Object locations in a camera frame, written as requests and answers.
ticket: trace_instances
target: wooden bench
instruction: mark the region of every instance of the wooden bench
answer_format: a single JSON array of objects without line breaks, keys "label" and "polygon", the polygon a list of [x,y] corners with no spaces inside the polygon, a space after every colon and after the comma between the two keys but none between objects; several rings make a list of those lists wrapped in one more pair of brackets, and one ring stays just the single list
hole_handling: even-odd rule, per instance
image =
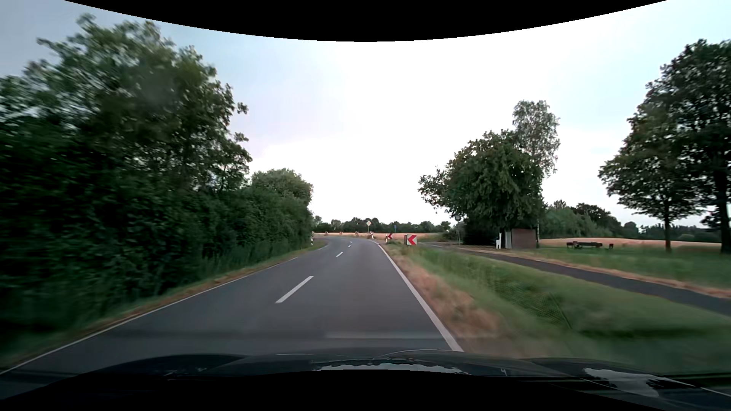
[{"label": "wooden bench", "polygon": [[585,241],[573,241],[571,243],[566,242],[566,247],[567,248],[573,247],[574,249],[582,249],[583,247],[601,248],[603,245],[604,244],[597,243],[596,241],[588,241],[588,242],[585,242]]}]

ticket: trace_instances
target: paved path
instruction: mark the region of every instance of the paved path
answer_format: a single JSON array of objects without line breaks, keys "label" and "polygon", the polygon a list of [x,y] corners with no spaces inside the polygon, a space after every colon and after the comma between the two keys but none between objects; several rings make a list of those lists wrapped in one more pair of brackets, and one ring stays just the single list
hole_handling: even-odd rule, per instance
[{"label": "paved path", "polygon": [[[321,249],[6,372],[0,375],[0,399],[75,374],[163,355],[450,349],[449,333],[440,331],[441,323],[430,317],[378,244],[363,238],[325,240]],[[455,344],[452,348],[459,350]]]},{"label": "paved path", "polygon": [[[438,246],[436,244],[424,243],[426,246]],[[731,300],[725,298],[711,297],[705,294],[699,294],[690,290],[682,290],[679,288],[668,287],[663,284],[653,282],[644,282],[636,279],[626,279],[611,274],[600,273],[597,271],[582,270],[580,268],[571,268],[564,265],[546,263],[543,261],[531,260],[529,258],[513,257],[509,255],[492,254],[486,252],[472,251],[468,249],[459,249],[452,246],[438,246],[443,249],[450,249],[466,254],[479,255],[480,257],[492,258],[494,260],[506,261],[524,265],[526,267],[535,268],[549,273],[563,274],[577,279],[596,282],[610,287],[619,288],[621,290],[632,291],[634,293],[642,293],[646,295],[655,295],[666,300],[676,303],[696,306],[708,311],[718,312],[724,315],[731,315]]]}]

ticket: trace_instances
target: cloudy sky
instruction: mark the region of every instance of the cloudy sky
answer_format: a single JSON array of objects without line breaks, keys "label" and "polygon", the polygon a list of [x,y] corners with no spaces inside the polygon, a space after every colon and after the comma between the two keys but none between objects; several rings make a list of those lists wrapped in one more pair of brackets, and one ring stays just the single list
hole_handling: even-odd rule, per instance
[{"label": "cloudy sky", "polygon": [[[91,12],[102,25],[137,17],[59,0],[5,0],[0,75],[49,57],[37,37],[60,40]],[[731,1],[668,0],[553,26],[419,42],[315,42],[157,22],[216,66],[249,114],[232,122],[250,142],[252,170],[288,167],[314,185],[324,220],[448,219],[421,200],[423,174],[467,141],[511,127],[521,99],[560,117],[558,172],[548,202],[597,204],[621,222],[655,219],[608,197],[599,167],[620,148],[644,85],[685,44],[731,38]],[[698,225],[702,217],[681,221]]]}]

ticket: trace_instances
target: small shed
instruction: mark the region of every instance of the small shed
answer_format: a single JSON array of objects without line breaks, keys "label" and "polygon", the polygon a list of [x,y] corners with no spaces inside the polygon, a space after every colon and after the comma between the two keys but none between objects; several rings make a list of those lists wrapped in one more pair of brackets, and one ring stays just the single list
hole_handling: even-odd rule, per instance
[{"label": "small shed", "polygon": [[506,249],[534,249],[538,244],[534,228],[508,229],[500,237],[500,247]]}]

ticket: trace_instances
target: car hood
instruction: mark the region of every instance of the car hood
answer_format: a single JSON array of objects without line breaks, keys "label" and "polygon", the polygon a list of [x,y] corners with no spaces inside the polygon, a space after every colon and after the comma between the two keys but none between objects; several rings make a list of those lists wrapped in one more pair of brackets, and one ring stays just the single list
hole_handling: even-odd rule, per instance
[{"label": "car hood", "polygon": [[709,384],[726,375],[658,375],[627,366],[576,358],[512,359],[448,350],[398,347],[308,350],[270,355],[172,355],[132,361],[62,380],[44,389],[74,388],[130,380],[206,380],[266,374],[336,370],[408,370],[546,382],[573,391],[620,398],[660,409],[731,410],[731,396]]}]

